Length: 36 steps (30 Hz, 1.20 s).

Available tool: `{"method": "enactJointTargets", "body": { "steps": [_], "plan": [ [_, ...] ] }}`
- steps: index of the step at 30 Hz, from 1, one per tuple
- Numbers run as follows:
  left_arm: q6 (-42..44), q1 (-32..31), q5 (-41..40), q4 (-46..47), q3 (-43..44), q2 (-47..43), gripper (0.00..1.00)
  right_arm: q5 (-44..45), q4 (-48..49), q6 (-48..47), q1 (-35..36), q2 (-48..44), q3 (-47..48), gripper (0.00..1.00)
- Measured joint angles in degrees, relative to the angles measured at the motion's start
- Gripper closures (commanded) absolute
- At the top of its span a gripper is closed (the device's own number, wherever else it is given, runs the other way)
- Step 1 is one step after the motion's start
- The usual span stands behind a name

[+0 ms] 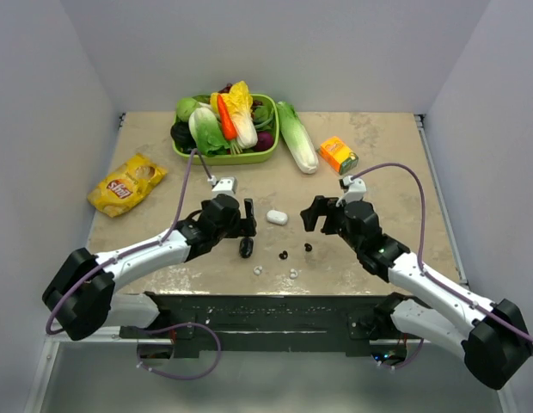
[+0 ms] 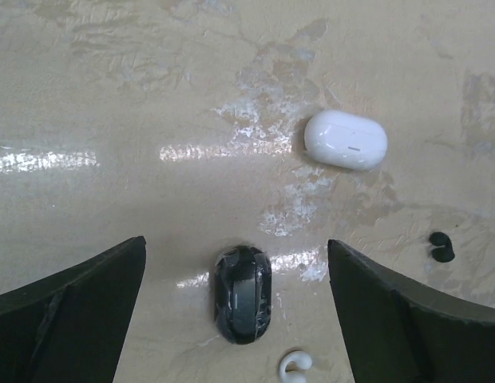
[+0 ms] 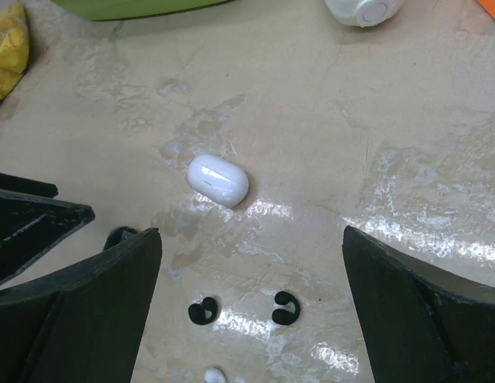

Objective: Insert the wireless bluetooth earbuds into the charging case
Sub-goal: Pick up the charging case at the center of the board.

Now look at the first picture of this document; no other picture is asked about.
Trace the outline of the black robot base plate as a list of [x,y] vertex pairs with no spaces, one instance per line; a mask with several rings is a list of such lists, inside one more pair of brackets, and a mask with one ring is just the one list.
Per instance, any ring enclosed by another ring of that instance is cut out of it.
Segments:
[[405,298],[340,295],[155,295],[159,318],[124,339],[172,339],[175,357],[202,351],[342,353],[402,361],[415,337],[401,333],[390,311]]

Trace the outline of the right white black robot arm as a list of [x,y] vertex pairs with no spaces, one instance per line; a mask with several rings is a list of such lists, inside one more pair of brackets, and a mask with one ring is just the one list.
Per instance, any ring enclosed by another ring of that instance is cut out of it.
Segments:
[[306,231],[313,231],[317,220],[324,218],[322,233],[341,237],[368,273],[419,299],[380,311],[374,317],[380,336],[403,332],[436,343],[462,358],[473,376],[494,390],[502,389],[533,356],[517,305],[508,299],[495,303],[430,269],[383,232],[371,203],[318,195],[300,216]]

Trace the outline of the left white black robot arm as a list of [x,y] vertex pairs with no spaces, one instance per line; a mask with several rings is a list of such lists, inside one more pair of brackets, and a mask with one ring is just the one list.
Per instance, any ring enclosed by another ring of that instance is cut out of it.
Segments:
[[118,250],[92,254],[73,250],[42,294],[59,331],[80,341],[106,326],[137,327],[163,336],[169,316],[148,293],[119,290],[159,269],[190,262],[211,252],[225,238],[256,234],[254,202],[227,194],[205,200],[201,208],[155,237]]

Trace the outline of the white earbud charging case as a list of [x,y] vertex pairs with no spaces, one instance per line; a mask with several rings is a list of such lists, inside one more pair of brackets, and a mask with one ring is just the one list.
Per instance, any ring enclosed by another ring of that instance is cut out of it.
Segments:
[[266,213],[266,220],[275,225],[286,225],[288,222],[288,215],[278,210],[269,210]]

